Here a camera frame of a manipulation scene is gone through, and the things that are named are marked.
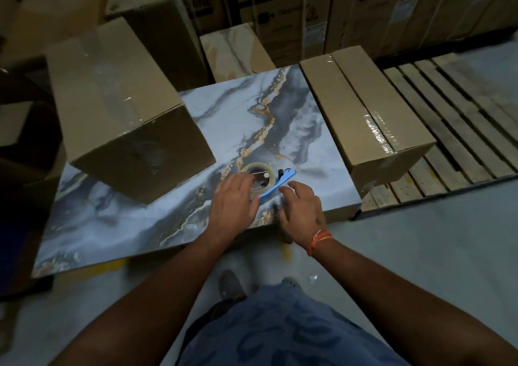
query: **bracelet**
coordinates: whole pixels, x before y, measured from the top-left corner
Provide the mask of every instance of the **bracelet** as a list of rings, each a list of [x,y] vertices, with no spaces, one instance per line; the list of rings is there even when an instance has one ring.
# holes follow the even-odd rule
[[[322,232],[322,230],[319,230],[319,232],[313,235],[313,242],[311,242],[311,246],[309,246],[308,256],[311,257],[311,252],[313,252],[317,242],[332,237],[331,232]]]

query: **warehouse floor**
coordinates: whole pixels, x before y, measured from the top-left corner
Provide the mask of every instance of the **warehouse floor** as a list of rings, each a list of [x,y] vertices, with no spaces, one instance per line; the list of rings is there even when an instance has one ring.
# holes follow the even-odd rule
[[[517,42],[463,57],[518,103]],[[330,231],[344,244],[467,311],[518,346],[517,195],[518,180],[512,180],[333,224]],[[148,258],[120,269],[113,265],[114,270],[91,278],[73,273],[58,276],[51,293],[23,301],[12,349],[0,357],[0,365],[48,364],[83,327],[158,264]],[[217,277],[228,268],[234,269],[249,292],[294,276],[310,296],[379,337],[326,271],[298,246],[281,244],[275,238],[254,240],[225,254],[205,283],[188,323],[219,300]],[[174,343],[163,365],[174,364],[180,345],[180,341]]]

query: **forearm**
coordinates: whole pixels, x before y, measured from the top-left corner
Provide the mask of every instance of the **forearm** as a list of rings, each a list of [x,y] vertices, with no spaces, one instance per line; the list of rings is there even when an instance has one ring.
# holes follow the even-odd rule
[[[411,364],[518,362],[518,351],[478,320],[338,241],[319,242],[313,256]]]
[[[95,319],[53,364],[159,364],[228,246],[221,239],[204,232]]]

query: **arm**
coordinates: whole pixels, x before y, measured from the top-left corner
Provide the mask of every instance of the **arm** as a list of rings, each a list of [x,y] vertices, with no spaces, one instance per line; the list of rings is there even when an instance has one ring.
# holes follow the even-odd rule
[[[209,225],[142,284],[89,324],[51,363],[158,365],[183,327],[218,258],[254,221],[253,176],[233,174],[218,185]]]
[[[309,186],[280,188],[287,201],[281,225],[308,249],[327,231],[320,199]],[[340,283],[392,348],[409,363],[425,365],[516,365],[518,350],[455,306],[413,285],[333,238],[312,256]]]

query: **shoe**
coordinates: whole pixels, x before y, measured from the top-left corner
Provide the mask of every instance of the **shoe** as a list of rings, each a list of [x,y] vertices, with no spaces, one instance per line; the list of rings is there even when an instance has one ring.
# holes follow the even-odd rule
[[[287,285],[287,286],[290,286],[293,288],[298,288],[299,290],[302,291],[301,285],[298,283],[297,280],[295,280],[295,278],[292,278],[292,277],[283,278],[281,281],[281,284],[284,284],[284,285]]]
[[[238,299],[247,296],[236,274],[230,270],[226,270],[220,275],[217,286],[221,300]]]

